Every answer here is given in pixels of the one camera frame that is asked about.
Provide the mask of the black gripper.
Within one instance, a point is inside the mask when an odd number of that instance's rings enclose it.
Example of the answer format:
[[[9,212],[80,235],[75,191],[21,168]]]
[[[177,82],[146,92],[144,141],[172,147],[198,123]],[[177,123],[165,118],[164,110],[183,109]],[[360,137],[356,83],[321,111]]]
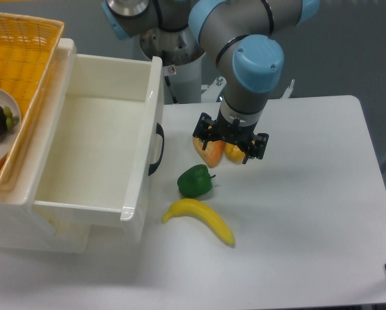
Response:
[[[216,121],[211,116],[202,112],[195,129],[193,137],[202,142],[201,149],[206,150],[209,142],[224,141],[226,143],[243,146],[245,153],[243,164],[249,159],[262,160],[269,140],[269,134],[253,134],[256,123],[241,125],[240,119],[228,121],[219,111]]]

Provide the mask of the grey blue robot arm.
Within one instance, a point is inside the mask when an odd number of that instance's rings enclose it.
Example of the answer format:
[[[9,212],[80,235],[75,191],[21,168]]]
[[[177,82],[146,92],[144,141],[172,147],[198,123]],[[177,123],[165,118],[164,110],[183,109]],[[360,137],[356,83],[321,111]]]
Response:
[[[283,49],[272,34],[316,15],[319,1],[103,1],[102,10],[119,38],[156,32],[150,53],[169,65],[183,50],[168,34],[187,34],[226,79],[216,119],[202,114],[193,136],[204,145],[224,141],[246,159],[262,159],[268,135],[254,129],[278,84]]]

